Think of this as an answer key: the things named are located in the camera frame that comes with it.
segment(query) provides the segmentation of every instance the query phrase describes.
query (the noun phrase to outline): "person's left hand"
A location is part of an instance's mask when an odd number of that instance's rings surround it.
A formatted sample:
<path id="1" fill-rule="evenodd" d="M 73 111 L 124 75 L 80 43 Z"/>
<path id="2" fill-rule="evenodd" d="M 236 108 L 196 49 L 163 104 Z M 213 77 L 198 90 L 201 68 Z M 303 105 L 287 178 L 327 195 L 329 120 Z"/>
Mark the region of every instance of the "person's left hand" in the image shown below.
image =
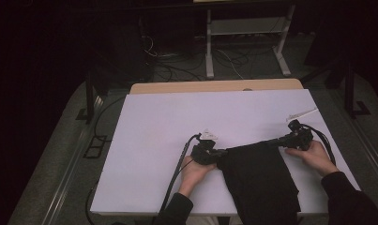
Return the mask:
<path id="1" fill-rule="evenodd" d="M 182 168 L 182 184 L 178 192 L 189 197 L 195 186 L 204 180 L 206 174 L 216 168 L 216 164 L 201 165 L 192 160 L 192 157 L 185 157 Z"/>

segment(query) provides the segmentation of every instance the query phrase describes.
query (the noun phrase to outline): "hand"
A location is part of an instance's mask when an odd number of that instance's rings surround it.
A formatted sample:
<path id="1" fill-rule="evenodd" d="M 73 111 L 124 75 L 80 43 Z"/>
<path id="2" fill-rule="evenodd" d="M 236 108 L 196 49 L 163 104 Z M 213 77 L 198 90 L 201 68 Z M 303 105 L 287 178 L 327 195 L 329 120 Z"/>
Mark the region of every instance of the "hand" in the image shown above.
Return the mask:
<path id="1" fill-rule="evenodd" d="M 328 154 L 320 142 L 312 141 L 308 151 L 287 148 L 285 149 L 285 153 L 302 158 L 304 163 L 315 169 L 322 177 L 339 171 L 329 159 Z"/>
<path id="2" fill-rule="evenodd" d="M 189 197 L 191 192 L 194 190 L 203 179 L 206 174 L 216 168 L 216 164 L 201 165 L 192 160 L 192 157 L 185 157 L 182 163 L 183 171 L 182 174 L 182 184 L 179 188 L 179 193 Z"/>

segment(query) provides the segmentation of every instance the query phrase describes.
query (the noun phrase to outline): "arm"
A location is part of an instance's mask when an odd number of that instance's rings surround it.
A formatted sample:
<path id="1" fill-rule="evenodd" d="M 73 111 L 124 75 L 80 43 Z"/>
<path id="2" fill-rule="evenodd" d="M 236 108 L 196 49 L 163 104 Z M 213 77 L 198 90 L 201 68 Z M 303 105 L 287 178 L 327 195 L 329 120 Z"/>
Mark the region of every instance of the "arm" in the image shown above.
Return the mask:
<path id="1" fill-rule="evenodd" d="M 181 173 L 182 183 L 177 193 L 174 194 L 168 206 L 159 213 L 155 224 L 158 225 L 184 225 L 193 207 L 189 196 L 195 187 L 203 181 L 206 174 L 216 168 L 215 164 L 200 165 L 192 161 L 192 157 L 183 160 Z"/>
<path id="2" fill-rule="evenodd" d="M 288 148 L 285 152 L 302 158 L 323 177 L 322 185 L 328 196 L 329 225 L 378 225 L 378 209 L 373 201 L 365 193 L 355 190 L 346 175 L 329 160 L 320 142 L 312 141 L 308 151 Z"/>

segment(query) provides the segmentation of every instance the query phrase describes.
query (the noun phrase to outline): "white tabletop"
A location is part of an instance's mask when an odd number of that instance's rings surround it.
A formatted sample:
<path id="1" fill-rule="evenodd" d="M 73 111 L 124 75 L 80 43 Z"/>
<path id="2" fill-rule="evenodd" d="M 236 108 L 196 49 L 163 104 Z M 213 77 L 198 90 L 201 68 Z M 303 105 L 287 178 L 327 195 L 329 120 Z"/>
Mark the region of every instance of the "white tabletop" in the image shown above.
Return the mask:
<path id="1" fill-rule="evenodd" d="M 215 148 L 257 143 L 288 134 L 286 118 L 316 107 L 308 90 L 263 90 L 128 95 L 113 136 L 91 212 L 155 215 L 163 201 L 184 144 L 208 128 Z M 358 184 L 319 112 L 299 119 L 329 139 L 337 166 Z M 194 140 L 188 150 L 197 142 Z M 299 189 L 302 214 L 327 212 L 321 177 L 300 159 L 281 154 Z M 173 192 L 177 191 L 176 179 Z M 221 171 L 212 171 L 191 195 L 193 215 L 236 215 Z"/>

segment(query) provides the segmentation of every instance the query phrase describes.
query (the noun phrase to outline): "gray floor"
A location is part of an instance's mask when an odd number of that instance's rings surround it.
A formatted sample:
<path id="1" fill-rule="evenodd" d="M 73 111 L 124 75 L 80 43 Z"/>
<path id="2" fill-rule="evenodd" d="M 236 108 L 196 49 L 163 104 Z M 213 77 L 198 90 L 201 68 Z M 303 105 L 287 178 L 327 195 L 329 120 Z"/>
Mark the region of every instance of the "gray floor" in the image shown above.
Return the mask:
<path id="1" fill-rule="evenodd" d="M 279 79 L 277 60 L 271 52 L 278 37 L 235 36 L 214 41 L 215 80 Z M 294 78 L 301 78 L 314 70 L 303 65 L 312 35 L 288 37 L 284 56 Z M 198 41 L 196 54 L 159 57 L 154 67 L 154 82 L 204 80 L 204 43 Z M 171 69 L 165 65 L 179 68 Z M 327 123 L 335 142 L 346 159 L 355 179 L 378 206 L 378 98 L 370 85 L 355 77 L 355 100 L 363 101 L 371 115 L 351 119 L 343 108 L 343 86 L 336 90 L 324 87 L 327 72 L 305 84 Z M 88 224 L 85 201 L 99 179 L 107 157 L 109 143 L 98 159 L 83 158 L 96 128 L 98 135 L 113 137 L 123 97 L 129 90 L 114 89 L 107 97 L 98 98 L 95 119 L 87 125 L 76 120 L 80 109 L 85 108 L 85 88 L 81 85 L 68 102 L 33 176 L 16 207 L 9 224 Z M 123 222 L 147 217 L 103 217 L 89 215 L 94 224 Z M 327 216 L 306 217 L 301 224 L 327 224 Z"/>

